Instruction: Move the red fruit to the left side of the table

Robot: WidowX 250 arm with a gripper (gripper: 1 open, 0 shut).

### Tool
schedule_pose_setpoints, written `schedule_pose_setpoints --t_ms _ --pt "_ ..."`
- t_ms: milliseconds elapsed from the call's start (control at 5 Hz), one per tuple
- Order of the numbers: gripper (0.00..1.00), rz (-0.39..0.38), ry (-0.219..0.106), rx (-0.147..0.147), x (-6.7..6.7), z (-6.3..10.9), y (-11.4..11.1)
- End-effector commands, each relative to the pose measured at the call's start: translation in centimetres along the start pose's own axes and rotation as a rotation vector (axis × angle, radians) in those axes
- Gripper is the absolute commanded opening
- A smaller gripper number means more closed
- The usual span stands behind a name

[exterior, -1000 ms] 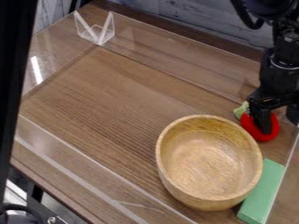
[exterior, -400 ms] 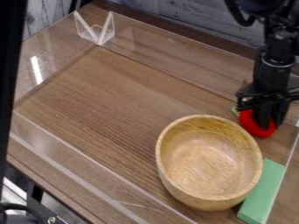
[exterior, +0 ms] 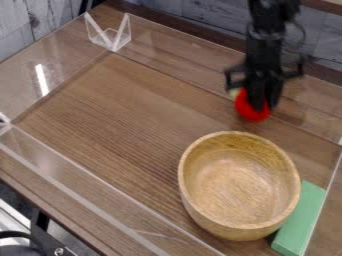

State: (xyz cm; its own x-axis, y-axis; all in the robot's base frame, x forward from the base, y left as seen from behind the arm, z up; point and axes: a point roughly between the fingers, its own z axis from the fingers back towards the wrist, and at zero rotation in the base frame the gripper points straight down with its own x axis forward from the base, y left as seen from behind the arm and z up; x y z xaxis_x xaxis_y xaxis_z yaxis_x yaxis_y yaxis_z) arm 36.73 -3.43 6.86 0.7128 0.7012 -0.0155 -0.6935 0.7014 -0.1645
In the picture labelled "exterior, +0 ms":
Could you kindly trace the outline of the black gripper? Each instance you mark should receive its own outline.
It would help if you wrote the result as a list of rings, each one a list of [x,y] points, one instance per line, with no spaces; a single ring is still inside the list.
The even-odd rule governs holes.
[[[248,0],[251,21],[246,26],[246,55],[240,64],[224,70],[224,90],[244,88],[248,103],[256,112],[278,105],[284,82],[303,75],[304,57],[298,56],[291,63],[294,71],[284,71],[282,66],[283,46],[287,24],[303,27],[295,16],[300,12],[300,0]]]

